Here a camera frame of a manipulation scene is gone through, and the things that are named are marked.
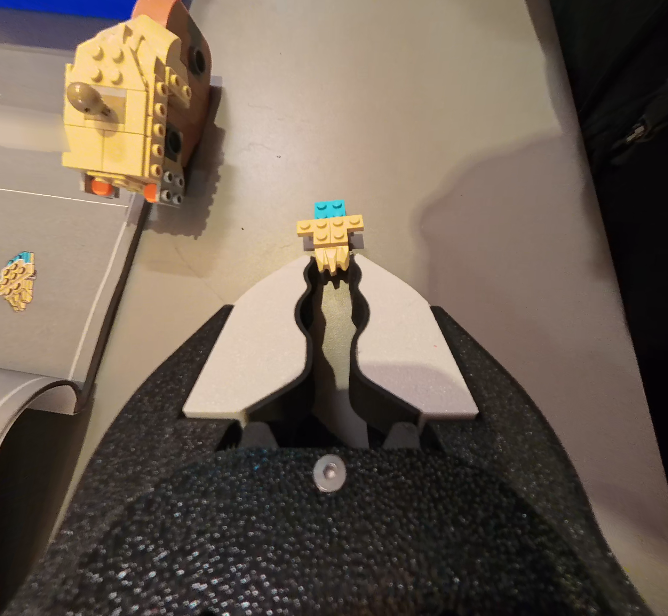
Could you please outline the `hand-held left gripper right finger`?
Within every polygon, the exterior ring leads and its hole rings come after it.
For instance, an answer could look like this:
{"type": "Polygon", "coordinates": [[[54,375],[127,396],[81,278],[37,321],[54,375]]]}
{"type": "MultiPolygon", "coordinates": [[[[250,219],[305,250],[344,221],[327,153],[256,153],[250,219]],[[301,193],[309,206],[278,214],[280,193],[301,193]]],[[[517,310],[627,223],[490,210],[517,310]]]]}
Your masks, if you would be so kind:
{"type": "Polygon", "coordinates": [[[361,254],[351,263],[349,289],[354,411],[367,424],[475,418],[478,407],[422,295],[361,254]]]}

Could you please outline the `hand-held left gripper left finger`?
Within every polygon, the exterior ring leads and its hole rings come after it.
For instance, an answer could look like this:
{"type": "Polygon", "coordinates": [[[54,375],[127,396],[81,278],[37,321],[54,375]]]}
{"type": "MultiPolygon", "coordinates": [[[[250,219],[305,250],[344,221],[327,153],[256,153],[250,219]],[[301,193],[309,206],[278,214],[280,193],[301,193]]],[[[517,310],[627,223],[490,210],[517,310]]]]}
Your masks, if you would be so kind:
{"type": "Polygon", "coordinates": [[[299,303],[311,290],[312,257],[303,255],[263,278],[229,312],[183,405],[187,418],[286,420],[280,408],[309,369],[309,338],[299,303]]]}

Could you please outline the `tan claw toy plate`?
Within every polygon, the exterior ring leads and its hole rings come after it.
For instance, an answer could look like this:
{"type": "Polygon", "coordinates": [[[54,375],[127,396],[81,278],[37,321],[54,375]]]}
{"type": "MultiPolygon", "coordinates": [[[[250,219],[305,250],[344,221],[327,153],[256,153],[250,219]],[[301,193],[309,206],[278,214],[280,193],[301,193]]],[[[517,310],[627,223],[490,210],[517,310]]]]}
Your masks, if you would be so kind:
{"type": "Polygon", "coordinates": [[[320,273],[328,272],[335,276],[338,270],[349,268],[349,245],[323,246],[314,249],[314,255],[320,273]]]}

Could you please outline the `light grey desk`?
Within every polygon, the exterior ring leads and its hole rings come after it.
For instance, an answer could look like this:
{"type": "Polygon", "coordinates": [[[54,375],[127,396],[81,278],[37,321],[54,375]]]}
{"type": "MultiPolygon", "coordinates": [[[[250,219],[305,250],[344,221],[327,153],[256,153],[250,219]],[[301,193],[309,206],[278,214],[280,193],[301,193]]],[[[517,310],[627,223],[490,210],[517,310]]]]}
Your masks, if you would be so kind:
{"type": "Polygon", "coordinates": [[[67,499],[129,396],[344,199],[365,254],[521,384],[667,614],[667,485],[548,0],[192,0],[223,93],[141,237],[67,499]]]}

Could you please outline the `grey building instruction booklet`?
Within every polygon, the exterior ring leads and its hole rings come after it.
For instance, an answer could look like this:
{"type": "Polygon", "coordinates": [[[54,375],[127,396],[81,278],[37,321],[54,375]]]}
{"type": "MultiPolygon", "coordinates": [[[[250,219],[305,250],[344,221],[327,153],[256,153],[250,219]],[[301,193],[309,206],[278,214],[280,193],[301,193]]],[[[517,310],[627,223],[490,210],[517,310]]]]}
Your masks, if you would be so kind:
{"type": "Polygon", "coordinates": [[[62,166],[65,65],[1,45],[1,439],[27,409],[86,404],[147,214],[134,194],[86,194],[62,166]]]}

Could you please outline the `tan and brown brick model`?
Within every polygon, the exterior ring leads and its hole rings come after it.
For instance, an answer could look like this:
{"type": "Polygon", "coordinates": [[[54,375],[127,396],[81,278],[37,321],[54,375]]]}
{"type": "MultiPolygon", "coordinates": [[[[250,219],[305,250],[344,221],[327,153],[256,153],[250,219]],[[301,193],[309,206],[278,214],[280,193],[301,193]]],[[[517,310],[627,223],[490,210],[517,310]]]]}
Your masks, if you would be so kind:
{"type": "Polygon", "coordinates": [[[138,0],[65,68],[62,164],[87,194],[179,207],[208,117],[211,53],[181,0],[138,0]]]}

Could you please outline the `black bag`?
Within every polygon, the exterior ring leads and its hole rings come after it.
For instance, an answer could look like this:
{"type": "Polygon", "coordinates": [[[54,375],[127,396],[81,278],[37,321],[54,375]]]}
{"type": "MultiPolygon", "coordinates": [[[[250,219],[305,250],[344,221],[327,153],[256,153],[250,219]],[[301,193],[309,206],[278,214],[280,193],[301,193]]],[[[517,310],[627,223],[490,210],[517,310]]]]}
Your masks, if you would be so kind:
{"type": "Polygon", "coordinates": [[[667,0],[550,0],[667,468],[667,0]]]}

